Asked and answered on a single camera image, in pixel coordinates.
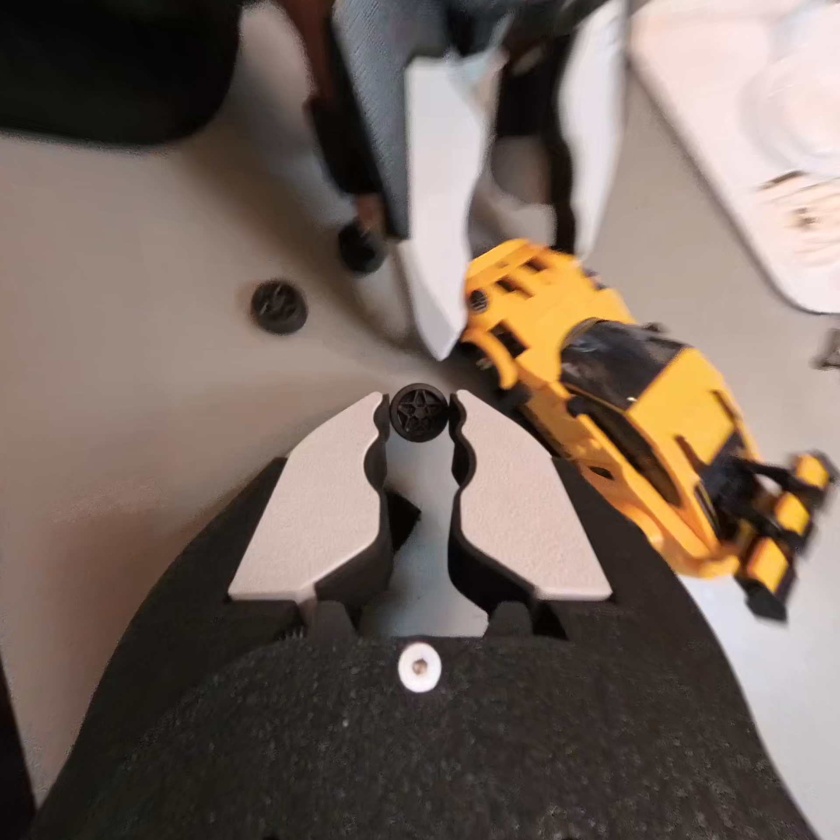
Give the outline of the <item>lego sticker sheet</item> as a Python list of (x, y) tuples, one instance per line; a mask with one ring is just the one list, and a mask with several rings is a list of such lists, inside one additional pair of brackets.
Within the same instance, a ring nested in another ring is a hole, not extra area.
[(771, 243), (793, 264), (836, 266), (839, 259), (839, 179), (792, 171), (755, 193)]

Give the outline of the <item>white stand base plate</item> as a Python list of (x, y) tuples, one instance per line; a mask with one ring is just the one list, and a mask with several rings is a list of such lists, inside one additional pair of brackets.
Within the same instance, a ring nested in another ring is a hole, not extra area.
[(839, 259), (791, 263), (755, 199), (788, 172), (839, 179), (838, 2), (650, 2), (631, 59), (771, 285), (798, 309), (837, 316)]

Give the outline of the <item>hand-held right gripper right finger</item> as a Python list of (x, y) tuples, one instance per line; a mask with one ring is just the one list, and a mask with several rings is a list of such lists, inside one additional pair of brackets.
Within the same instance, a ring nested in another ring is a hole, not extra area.
[(448, 570), (471, 601), (606, 601), (613, 589), (554, 458), (467, 390), (450, 398)]

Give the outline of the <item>black lego wheel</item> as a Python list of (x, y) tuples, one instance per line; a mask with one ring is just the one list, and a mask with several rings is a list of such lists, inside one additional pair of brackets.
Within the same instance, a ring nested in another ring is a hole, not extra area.
[(295, 285), (280, 278), (258, 284), (249, 311), (256, 326), (284, 337), (299, 332), (308, 320), (305, 297)]
[(448, 399), (436, 387), (412, 383), (390, 402), (393, 429), (410, 443), (425, 444), (441, 435), (449, 420)]
[(355, 275), (371, 275), (385, 262), (385, 247), (381, 237), (363, 226), (359, 218), (341, 227), (337, 245), (342, 264)]

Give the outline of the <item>person's left hand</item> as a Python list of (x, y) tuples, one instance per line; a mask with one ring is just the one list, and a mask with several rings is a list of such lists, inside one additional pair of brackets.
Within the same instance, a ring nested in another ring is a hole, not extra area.
[(383, 235), (385, 209), (379, 183), (373, 177), (370, 151), (333, 37), (334, 2), (277, 4), (304, 47), (313, 84), (308, 108), (329, 173), (341, 191), (352, 195), (361, 232)]

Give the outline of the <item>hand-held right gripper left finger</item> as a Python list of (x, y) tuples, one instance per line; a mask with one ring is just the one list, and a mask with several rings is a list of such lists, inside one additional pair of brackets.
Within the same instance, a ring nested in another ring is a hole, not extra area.
[(324, 421), (285, 458), (228, 586), (232, 602), (288, 602), (306, 623), (336, 602), (357, 622), (392, 575), (387, 394)]

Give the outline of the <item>orange lego car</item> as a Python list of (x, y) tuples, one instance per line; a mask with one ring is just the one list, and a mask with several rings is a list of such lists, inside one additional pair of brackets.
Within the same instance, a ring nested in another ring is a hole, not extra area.
[(721, 373), (639, 323), (571, 255), (508, 240), (468, 265), (461, 342), (515, 413), (671, 569), (731, 576), (750, 611), (784, 623), (796, 565), (838, 480), (824, 454), (763, 462)]

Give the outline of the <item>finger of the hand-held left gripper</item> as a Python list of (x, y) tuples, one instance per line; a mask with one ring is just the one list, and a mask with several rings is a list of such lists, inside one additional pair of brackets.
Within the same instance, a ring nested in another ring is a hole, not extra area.
[(598, 238), (621, 152), (627, 94), (628, 2), (609, 1), (572, 33), (557, 94), (558, 120), (571, 160), (574, 253)]
[(414, 326), (446, 359), (466, 325), (469, 210), (489, 144), (490, 58), (416, 58), (407, 68), (408, 236), (395, 248)]

